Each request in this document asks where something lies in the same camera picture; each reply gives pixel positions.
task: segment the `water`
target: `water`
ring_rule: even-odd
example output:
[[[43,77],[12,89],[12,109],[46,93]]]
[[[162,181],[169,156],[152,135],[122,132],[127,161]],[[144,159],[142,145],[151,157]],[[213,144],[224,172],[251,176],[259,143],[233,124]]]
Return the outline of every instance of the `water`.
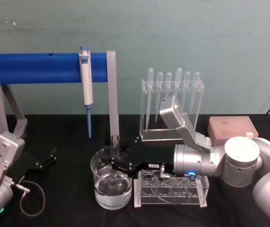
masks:
[[[95,196],[99,205],[108,210],[124,207],[131,199],[131,179],[120,171],[105,166],[97,172]]]

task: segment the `blue led light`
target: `blue led light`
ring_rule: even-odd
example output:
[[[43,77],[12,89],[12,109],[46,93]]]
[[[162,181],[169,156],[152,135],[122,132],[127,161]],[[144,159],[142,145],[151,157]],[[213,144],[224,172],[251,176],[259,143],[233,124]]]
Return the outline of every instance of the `blue led light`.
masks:
[[[188,175],[196,175],[196,173],[194,173],[194,172],[188,172]]]

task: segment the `blue pipette tip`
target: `blue pipette tip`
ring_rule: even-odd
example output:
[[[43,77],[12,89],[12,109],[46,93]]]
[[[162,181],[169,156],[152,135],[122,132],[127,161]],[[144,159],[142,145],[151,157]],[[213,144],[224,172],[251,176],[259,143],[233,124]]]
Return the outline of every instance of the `blue pipette tip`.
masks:
[[[92,138],[91,105],[86,105],[88,137]]]

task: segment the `black tabletop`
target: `black tabletop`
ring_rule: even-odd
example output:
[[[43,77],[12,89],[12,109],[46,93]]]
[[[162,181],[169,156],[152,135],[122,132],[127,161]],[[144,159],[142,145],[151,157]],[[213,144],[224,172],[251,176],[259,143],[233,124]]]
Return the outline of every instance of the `black tabletop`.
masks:
[[[19,209],[21,193],[0,214],[0,227],[270,227],[270,219],[257,207],[252,189],[260,176],[246,188],[227,186],[220,178],[209,178],[206,208],[196,205],[143,205],[110,211],[101,208],[94,194],[90,158],[103,147],[108,137],[108,116],[92,118],[93,138],[87,136],[86,117],[80,115],[30,115],[25,150],[43,158],[57,147],[57,163],[34,180],[44,189],[44,212],[29,218]],[[250,115],[259,136],[270,141],[270,115]],[[197,131],[207,134],[209,115],[200,115]],[[138,115],[120,116],[122,141],[133,140],[139,132]],[[33,193],[25,199],[25,210],[40,209],[41,195]]]

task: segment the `white label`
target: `white label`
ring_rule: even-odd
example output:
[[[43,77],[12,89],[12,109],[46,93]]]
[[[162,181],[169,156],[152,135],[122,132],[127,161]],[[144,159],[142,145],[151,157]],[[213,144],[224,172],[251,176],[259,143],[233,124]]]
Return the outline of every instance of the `white label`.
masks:
[[[149,164],[148,166],[149,168],[160,168],[160,166],[156,164]]]

